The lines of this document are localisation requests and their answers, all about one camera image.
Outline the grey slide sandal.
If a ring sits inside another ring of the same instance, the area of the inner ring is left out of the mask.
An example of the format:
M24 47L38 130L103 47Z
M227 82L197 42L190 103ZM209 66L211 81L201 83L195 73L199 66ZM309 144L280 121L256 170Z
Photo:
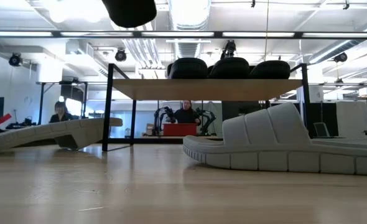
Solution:
M103 138L103 118L75 119L0 133L0 152L24 144L53 139L61 148L80 150Z
M367 175L367 138L310 138L293 103L227 119L221 141L185 136L198 162L233 170Z

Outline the person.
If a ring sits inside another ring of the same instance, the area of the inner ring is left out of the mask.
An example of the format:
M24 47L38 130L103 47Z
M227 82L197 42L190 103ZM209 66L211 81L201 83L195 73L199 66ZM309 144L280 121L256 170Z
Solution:
M199 126L201 124L200 117L192 109L192 103L190 100L183 100L181 109L174 113L176 122L179 124L196 124Z
M58 101L54 105L55 113L51 116L49 123L58 123L73 119L73 115L68 112L65 102Z

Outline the red plastic bin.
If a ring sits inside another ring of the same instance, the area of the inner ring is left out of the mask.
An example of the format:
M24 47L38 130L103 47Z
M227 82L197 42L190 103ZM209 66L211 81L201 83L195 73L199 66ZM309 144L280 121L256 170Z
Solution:
M197 125L195 123L164 124L164 136L196 136Z

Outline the black ceiling spotlight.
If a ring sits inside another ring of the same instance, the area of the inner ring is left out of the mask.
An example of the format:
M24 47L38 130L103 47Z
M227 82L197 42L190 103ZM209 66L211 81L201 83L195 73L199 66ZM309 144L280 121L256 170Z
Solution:
M125 49L119 48L114 56L117 62L124 62L127 59Z
M20 67L22 65L21 54L13 53L9 58L9 65L12 67Z
M341 54L339 54L339 55L337 55L333 58L333 61L336 62L336 63L346 62L347 60L348 60L348 56L345 52L343 52L343 53L341 53Z
M220 59L234 57L236 52L236 44L234 40L227 40L224 46Z

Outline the grey chair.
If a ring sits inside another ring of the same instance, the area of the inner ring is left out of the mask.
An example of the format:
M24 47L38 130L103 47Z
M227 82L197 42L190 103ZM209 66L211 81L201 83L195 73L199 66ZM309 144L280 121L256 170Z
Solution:
M329 138L330 134L328 132L327 126L323 122L314 123L314 128L316 132L316 138Z

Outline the black partition panel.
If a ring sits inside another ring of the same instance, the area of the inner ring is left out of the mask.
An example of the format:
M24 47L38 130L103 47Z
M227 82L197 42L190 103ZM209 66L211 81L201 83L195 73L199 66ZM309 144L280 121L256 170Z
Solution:
M330 136L338 136L337 109L335 103L311 103L307 108L307 117L309 119L308 129L312 137L317 136L314 123L319 122L326 124Z

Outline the black background equipment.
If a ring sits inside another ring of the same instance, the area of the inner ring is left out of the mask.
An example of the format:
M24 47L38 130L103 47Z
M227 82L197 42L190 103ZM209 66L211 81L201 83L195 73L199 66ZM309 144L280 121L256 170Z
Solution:
M26 128L26 127L29 127L29 126L36 126L36 125L37 125L37 123L35 123L35 122L32 121L32 117L31 116L28 116L21 123L15 122L15 123L8 124L6 126L6 129L7 130L21 129L21 128Z

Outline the wooden shelf black metal frame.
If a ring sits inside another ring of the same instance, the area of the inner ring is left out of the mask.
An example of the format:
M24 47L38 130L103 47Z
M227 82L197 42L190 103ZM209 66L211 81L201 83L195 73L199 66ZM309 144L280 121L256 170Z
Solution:
M109 121L111 114L112 91L116 89L133 100L131 133L129 145L134 145L136 103L138 100L221 100L221 101L265 101L287 91L302 89L300 100L301 116L304 125L309 123L310 104L307 66L302 63L293 68L301 69L300 80L282 79L130 79L117 65L108 65L106 82L105 121L103 125L102 151L108 152Z

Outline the black frame beam with lights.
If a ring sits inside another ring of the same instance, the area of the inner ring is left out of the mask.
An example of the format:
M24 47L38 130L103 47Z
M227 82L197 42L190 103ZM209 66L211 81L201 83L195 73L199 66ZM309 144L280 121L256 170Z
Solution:
M367 32L62 31L0 30L0 38L59 39L321 39L367 40Z

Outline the black metal station frame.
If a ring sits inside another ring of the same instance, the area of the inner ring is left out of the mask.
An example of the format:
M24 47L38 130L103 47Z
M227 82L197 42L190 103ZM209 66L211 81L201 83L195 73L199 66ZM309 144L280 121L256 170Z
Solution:
M37 82L40 85L40 100L37 124L47 123L54 114L54 104L62 101L74 118L85 117L88 99L88 82L77 80Z

